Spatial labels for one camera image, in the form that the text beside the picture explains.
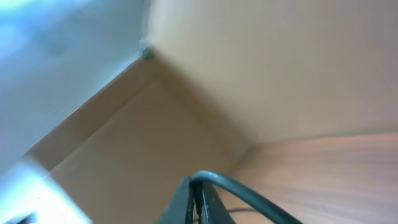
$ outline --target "wooden surface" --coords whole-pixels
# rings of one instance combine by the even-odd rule
[[[148,43],[256,144],[397,131],[398,1],[158,0]]]
[[[398,134],[297,141],[263,147],[234,177],[304,223],[397,223]],[[227,193],[228,208],[246,207]],[[269,223],[235,213],[238,223]]]
[[[129,100],[50,175],[95,224],[155,223],[185,175],[236,160],[162,80]]]

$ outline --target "black device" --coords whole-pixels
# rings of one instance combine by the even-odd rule
[[[213,185],[234,194],[252,210],[276,224],[302,224],[285,210],[238,181],[212,171],[199,171],[192,178],[184,177],[158,224],[235,224]],[[193,219],[193,206],[199,219]]]
[[[23,217],[15,217],[13,220],[9,220],[5,224],[32,224],[32,223],[36,223],[36,218],[34,213]]]

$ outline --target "cable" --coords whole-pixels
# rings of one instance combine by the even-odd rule
[[[234,213],[234,212],[254,212],[254,213],[259,213],[254,208],[232,208],[232,209],[228,209],[228,213]],[[198,218],[194,218],[192,220],[192,223],[196,223],[196,222],[199,222]]]
[[[192,177],[191,184],[195,186],[202,182],[209,182],[217,185],[239,197],[275,224],[302,224],[302,222],[281,209],[278,205],[272,203],[249,187],[223,174],[217,174],[211,171],[199,171]]]

